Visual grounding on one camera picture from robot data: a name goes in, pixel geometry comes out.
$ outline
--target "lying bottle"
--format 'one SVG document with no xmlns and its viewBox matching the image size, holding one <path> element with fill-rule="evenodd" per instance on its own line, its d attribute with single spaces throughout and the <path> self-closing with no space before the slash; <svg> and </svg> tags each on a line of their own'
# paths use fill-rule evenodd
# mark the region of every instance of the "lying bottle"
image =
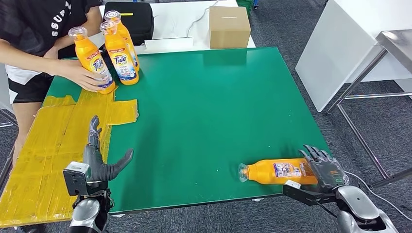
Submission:
<svg viewBox="0 0 412 233">
<path fill-rule="evenodd" d="M 239 179 L 261 184 L 284 184 L 292 180 L 300 184 L 317 184 L 318 181 L 306 159 L 268 159 L 252 165 L 239 165 Z"/>
</svg>

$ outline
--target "orange bottle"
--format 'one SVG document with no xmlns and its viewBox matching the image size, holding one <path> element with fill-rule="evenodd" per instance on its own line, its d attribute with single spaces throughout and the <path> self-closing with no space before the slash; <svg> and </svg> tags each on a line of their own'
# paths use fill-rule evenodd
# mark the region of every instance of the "orange bottle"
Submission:
<svg viewBox="0 0 412 233">
<path fill-rule="evenodd" d="M 292 180 L 300 184 L 317 184 L 306 159 L 268 159 L 252 165 L 239 165 L 239 179 L 261 184 L 284 184 Z"/>
<path fill-rule="evenodd" d="M 118 11 L 108 11 L 104 14 L 104 19 L 107 21 L 113 21 L 117 24 L 117 32 L 123 37 L 126 42 L 126 46 L 129 48 L 130 55 L 132 55 L 133 62 L 135 63 L 136 71 L 140 70 L 139 59 L 137 58 L 135 47 L 133 45 L 132 37 L 130 36 L 129 30 L 121 22 L 121 15 Z"/>
<path fill-rule="evenodd" d="M 120 82 L 124 85 L 133 85 L 139 82 L 139 74 L 130 55 L 123 37 L 117 33 L 117 25 L 113 21 L 106 21 L 100 25 L 105 37 L 106 49 Z"/>
<path fill-rule="evenodd" d="M 99 85 L 99 87 L 105 88 L 103 91 L 99 92 L 102 94 L 112 92 L 115 89 L 116 84 L 113 82 L 112 75 L 104 62 L 99 49 L 89 40 L 87 29 L 84 27 L 74 27 L 69 30 L 69 36 L 74 39 L 76 55 L 82 66 L 91 72 L 102 74 L 104 80 L 107 81 L 106 84 Z"/>
</svg>

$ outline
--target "green crate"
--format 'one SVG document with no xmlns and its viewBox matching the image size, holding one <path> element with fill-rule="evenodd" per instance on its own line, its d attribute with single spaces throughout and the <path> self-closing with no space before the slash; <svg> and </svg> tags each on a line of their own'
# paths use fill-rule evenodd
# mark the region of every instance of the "green crate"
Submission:
<svg viewBox="0 0 412 233">
<path fill-rule="evenodd" d="M 246 7 L 247 15 L 250 17 L 250 10 L 252 9 L 253 1 L 238 1 L 238 6 Z"/>
</svg>

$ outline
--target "green table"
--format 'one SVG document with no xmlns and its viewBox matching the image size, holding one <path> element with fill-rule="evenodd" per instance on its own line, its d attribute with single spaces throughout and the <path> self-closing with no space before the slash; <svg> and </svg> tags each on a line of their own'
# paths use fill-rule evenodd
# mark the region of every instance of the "green table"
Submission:
<svg viewBox="0 0 412 233">
<path fill-rule="evenodd" d="M 136 123 L 113 126 L 108 162 L 135 149 L 109 183 L 114 213 L 276 196 L 280 185 L 238 179 L 240 163 L 327 149 L 277 48 L 139 56 L 140 81 L 115 100 L 138 100 Z M 48 95 L 77 99 L 57 77 Z"/>
</svg>

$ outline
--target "white wire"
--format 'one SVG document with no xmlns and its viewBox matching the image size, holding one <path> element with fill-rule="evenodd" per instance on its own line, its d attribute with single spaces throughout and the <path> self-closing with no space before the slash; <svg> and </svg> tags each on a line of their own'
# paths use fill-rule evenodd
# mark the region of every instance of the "white wire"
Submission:
<svg viewBox="0 0 412 233">
<path fill-rule="evenodd" d="M 378 194 L 376 194 L 376 193 L 374 193 L 370 188 L 369 188 L 369 186 L 366 184 L 366 182 L 365 181 L 363 181 L 359 176 L 357 176 L 357 175 L 355 175 L 355 174 L 353 174 L 353 173 L 350 173 L 350 172 L 347 172 L 347 171 L 345 171 L 345 173 L 346 174 L 349 174 L 349 175 L 352 175 L 352 176 L 354 176 L 354 177 L 356 177 L 356 178 L 358 178 L 360 181 L 362 181 L 362 183 L 366 186 L 366 188 L 369 190 L 369 192 L 371 192 L 373 195 L 375 195 L 377 198 L 380 198 L 381 200 L 383 200 L 383 201 L 385 201 L 386 203 L 388 203 L 388 204 L 390 204 L 392 207 L 394 207 L 396 210 L 398 210 L 398 212 L 400 212 L 407 220 L 409 220 L 409 221 L 412 221 L 412 219 L 410 219 L 408 216 L 406 216 L 402 211 L 400 211 L 395 205 L 393 205 L 392 203 L 390 203 L 388 200 L 386 200 L 385 198 L 383 198 L 383 197 L 381 197 L 381 196 L 379 196 Z"/>
<path fill-rule="evenodd" d="M 219 0 L 216 0 L 216 2 L 215 2 L 213 5 L 211 5 L 210 7 L 215 6 L 218 2 L 219 2 Z M 188 28 L 188 33 L 186 34 L 186 37 L 189 37 L 189 32 L 190 32 L 191 28 L 193 27 L 193 25 L 194 25 L 196 22 L 199 22 L 201 19 L 203 19 L 203 17 L 204 17 L 205 14 L 206 14 L 206 11 L 207 11 L 210 7 L 208 7 L 208 8 L 205 9 L 205 11 L 203 12 L 203 15 L 202 15 L 200 18 L 198 18 L 197 20 L 195 20 L 195 21 L 192 22 L 192 24 L 191 24 L 190 27 Z"/>
</svg>

